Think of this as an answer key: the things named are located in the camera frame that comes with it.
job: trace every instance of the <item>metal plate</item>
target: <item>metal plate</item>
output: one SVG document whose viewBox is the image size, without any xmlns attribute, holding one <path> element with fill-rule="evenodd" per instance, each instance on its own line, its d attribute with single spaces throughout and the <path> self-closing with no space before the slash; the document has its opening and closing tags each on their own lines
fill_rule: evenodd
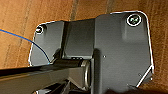
<svg viewBox="0 0 168 94">
<path fill-rule="evenodd" d="M 138 14 L 137 26 L 127 24 L 127 18 Z M 93 94 L 107 89 L 116 92 L 137 86 L 151 66 L 148 22 L 141 12 L 122 12 L 100 15 L 95 19 L 95 84 Z"/>
<path fill-rule="evenodd" d="M 140 22 L 128 24 L 132 15 L 138 15 Z M 60 48 L 64 59 L 92 59 L 92 94 L 103 94 L 107 89 L 124 92 L 128 85 L 139 86 L 147 72 L 154 68 L 148 20 L 142 12 L 111 13 L 95 19 L 44 24 L 47 30 L 35 34 L 34 42 L 44 49 L 50 60 Z M 34 66 L 48 64 L 34 45 L 29 61 Z"/>
</svg>

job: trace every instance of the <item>metal surface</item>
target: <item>metal surface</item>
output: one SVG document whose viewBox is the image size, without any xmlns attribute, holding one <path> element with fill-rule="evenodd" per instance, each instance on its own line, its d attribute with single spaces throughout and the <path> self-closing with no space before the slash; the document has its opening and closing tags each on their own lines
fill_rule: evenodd
<svg viewBox="0 0 168 94">
<path fill-rule="evenodd" d="M 138 87 L 152 75 L 154 65 L 148 20 L 140 11 L 43 24 L 47 28 L 42 33 L 35 34 L 34 42 L 46 51 L 50 60 L 91 59 L 92 94 L 102 94 L 108 88 L 124 92 L 129 89 L 129 85 Z M 29 61 L 34 66 L 47 64 L 45 56 L 33 45 Z M 79 88 L 84 84 L 76 81 L 84 76 L 90 78 L 85 75 L 87 71 L 83 73 L 83 77 L 77 78 L 76 74 L 81 71 L 71 70 L 72 78 L 69 78 Z M 85 86 L 89 86 L 87 80 L 85 79 Z"/>
<path fill-rule="evenodd" d="M 127 24 L 132 14 L 141 17 L 139 25 Z M 108 88 L 124 92 L 128 85 L 140 84 L 153 66 L 148 32 L 147 18 L 142 12 L 111 13 L 95 19 L 94 74 L 97 75 L 93 94 L 102 94 Z"/>
<path fill-rule="evenodd" d="M 36 90 L 44 89 L 55 83 L 62 83 L 69 80 L 78 88 L 87 90 L 84 75 L 87 71 L 89 61 L 84 60 L 81 67 L 58 67 L 55 65 L 45 65 L 28 68 L 0 70 L 0 90 L 1 94 L 31 94 Z"/>
</svg>

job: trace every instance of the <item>screw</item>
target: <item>screw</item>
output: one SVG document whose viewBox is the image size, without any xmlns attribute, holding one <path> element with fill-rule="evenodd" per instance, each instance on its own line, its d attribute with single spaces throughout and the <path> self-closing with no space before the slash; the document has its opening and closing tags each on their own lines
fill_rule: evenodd
<svg viewBox="0 0 168 94">
<path fill-rule="evenodd" d="M 130 26 L 137 26 L 141 22 L 141 17 L 138 14 L 132 14 L 127 18 L 127 23 Z"/>
<path fill-rule="evenodd" d="M 42 33 L 43 33 L 43 27 L 42 27 L 42 26 L 38 26 L 38 27 L 36 28 L 36 33 L 37 33 L 37 34 L 42 34 Z"/>
</svg>

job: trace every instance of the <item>cable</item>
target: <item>cable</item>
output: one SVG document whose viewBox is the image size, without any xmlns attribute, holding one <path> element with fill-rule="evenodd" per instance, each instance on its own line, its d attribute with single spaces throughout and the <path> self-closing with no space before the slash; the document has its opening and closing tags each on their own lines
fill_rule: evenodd
<svg viewBox="0 0 168 94">
<path fill-rule="evenodd" d="M 13 35 L 13 36 L 16 36 L 16 37 L 19 37 L 19 38 L 21 38 L 21 39 L 24 39 L 24 40 L 27 40 L 28 42 L 33 43 L 37 48 L 39 48 L 39 49 L 44 53 L 45 57 L 47 58 L 48 62 L 50 63 L 50 60 L 49 60 L 47 54 L 45 53 L 45 51 L 44 51 L 40 46 L 38 46 L 35 42 L 33 42 L 33 41 L 31 41 L 31 40 L 29 40 L 29 39 L 27 39 L 27 38 L 25 38 L 25 37 L 16 35 L 16 34 L 14 34 L 14 33 L 11 33 L 11 32 L 8 32 L 8 31 L 2 30 L 2 29 L 0 29 L 0 31 L 1 31 L 1 32 L 4 32 L 4 33 L 7 33 L 7 34 L 10 34 L 10 35 Z"/>
</svg>

